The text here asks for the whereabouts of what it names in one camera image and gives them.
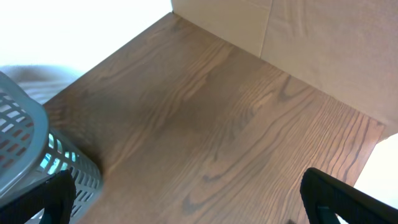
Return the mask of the light blue snack packet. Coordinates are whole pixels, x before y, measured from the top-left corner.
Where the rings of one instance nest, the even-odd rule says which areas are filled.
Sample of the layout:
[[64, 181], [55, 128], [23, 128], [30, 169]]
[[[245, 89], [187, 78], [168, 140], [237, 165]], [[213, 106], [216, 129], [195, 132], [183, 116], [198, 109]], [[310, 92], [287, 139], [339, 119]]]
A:
[[46, 153], [37, 171], [47, 175], [52, 175], [61, 170], [67, 170], [72, 162], [75, 162], [78, 158], [75, 152], [69, 150], [66, 144], [51, 133], [48, 135], [48, 143], [45, 150]]

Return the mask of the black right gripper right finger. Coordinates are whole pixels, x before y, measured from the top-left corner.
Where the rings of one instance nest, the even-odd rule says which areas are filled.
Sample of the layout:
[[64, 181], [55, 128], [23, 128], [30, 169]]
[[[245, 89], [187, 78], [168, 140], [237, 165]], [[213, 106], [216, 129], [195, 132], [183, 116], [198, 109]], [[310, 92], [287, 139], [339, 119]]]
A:
[[339, 218], [346, 223], [397, 224], [397, 209], [314, 167], [305, 171], [300, 194], [311, 224], [339, 223]]

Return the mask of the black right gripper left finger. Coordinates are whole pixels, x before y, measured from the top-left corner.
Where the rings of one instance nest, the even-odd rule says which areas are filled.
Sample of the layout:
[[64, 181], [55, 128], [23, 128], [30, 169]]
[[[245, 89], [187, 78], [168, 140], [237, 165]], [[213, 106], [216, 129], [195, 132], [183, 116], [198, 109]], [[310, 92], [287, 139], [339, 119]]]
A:
[[62, 170], [1, 199], [1, 223], [26, 223], [43, 211], [41, 223], [68, 224], [76, 198], [70, 170]]

